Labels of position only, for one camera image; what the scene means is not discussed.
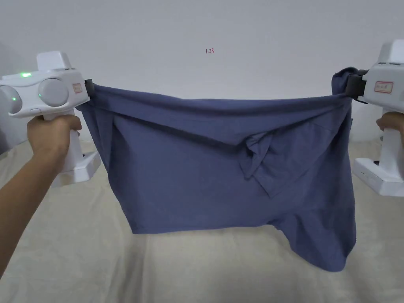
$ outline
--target charging base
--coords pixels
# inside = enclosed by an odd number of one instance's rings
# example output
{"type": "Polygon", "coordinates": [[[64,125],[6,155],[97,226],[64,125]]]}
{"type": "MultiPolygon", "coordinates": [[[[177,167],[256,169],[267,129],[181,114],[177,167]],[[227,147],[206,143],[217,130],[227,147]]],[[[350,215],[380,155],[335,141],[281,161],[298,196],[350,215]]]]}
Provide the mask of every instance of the charging base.
{"type": "Polygon", "coordinates": [[[391,176],[371,159],[355,159],[353,173],[381,196],[404,197],[404,179],[391,176]]]}
{"type": "Polygon", "coordinates": [[[95,174],[100,164],[101,158],[97,151],[83,154],[83,160],[74,167],[74,170],[58,174],[52,187],[88,181],[95,174]]]}

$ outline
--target gripper device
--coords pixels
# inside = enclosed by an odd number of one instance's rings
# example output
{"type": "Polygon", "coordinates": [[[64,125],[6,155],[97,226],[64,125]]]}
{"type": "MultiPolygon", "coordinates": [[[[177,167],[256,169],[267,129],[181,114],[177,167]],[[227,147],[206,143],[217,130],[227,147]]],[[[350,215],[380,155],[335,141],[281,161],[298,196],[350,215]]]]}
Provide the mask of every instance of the gripper device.
{"type": "MultiPolygon", "coordinates": [[[[369,70],[348,79],[346,94],[353,99],[404,113],[404,40],[385,43],[369,70]]],[[[378,161],[355,159],[353,173],[382,196],[404,197],[404,153],[400,133],[385,129],[378,161]]]]}
{"type": "MultiPolygon", "coordinates": [[[[60,115],[74,115],[76,106],[90,100],[93,82],[83,79],[65,53],[40,53],[37,63],[38,71],[3,76],[0,80],[0,99],[8,103],[11,117],[43,116],[52,120],[60,115]]],[[[52,186],[87,181],[100,164],[99,153],[83,154],[77,132],[71,131],[63,170],[52,186]]]]}

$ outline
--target red label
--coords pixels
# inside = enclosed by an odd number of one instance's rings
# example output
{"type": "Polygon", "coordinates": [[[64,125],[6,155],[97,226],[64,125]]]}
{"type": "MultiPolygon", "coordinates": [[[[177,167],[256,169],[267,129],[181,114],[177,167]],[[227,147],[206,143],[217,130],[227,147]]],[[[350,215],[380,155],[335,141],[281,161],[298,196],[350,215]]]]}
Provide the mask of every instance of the red label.
{"type": "Polygon", "coordinates": [[[383,94],[391,94],[393,91],[393,82],[377,81],[375,92],[383,94]]]}
{"type": "Polygon", "coordinates": [[[78,93],[82,93],[83,89],[81,88],[81,84],[80,83],[75,83],[73,84],[73,90],[76,94],[78,93]]]}

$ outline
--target human hand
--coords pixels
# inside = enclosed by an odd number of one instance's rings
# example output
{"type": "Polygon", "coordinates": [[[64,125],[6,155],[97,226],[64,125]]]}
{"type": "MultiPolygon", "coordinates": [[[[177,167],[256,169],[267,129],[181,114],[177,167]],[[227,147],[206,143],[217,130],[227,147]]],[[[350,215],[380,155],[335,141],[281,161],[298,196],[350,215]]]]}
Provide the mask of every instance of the human hand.
{"type": "Polygon", "coordinates": [[[401,134],[401,143],[404,145],[404,114],[388,112],[378,119],[376,123],[382,131],[384,131],[385,128],[392,128],[399,131],[401,134]]]}
{"type": "Polygon", "coordinates": [[[36,116],[27,125],[28,141],[34,156],[40,157],[60,172],[70,145],[70,130],[82,129],[80,119],[62,115],[51,121],[36,116]]]}

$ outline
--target beige bed sheet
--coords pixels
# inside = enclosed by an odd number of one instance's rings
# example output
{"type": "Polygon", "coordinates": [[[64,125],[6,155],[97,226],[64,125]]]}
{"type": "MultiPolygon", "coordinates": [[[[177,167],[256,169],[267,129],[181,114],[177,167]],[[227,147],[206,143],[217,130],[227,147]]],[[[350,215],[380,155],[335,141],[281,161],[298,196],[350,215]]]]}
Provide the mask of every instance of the beige bed sheet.
{"type": "MultiPolygon", "coordinates": [[[[349,151],[376,158],[379,149],[349,151]]],[[[25,142],[3,156],[0,186],[31,154],[25,142]]],[[[358,242],[346,268],[329,273],[272,226],[132,235],[102,166],[88,182],[49,190],[0,281],[0,302],[403,303],[404,198],[353,184],[358,242]]]]}

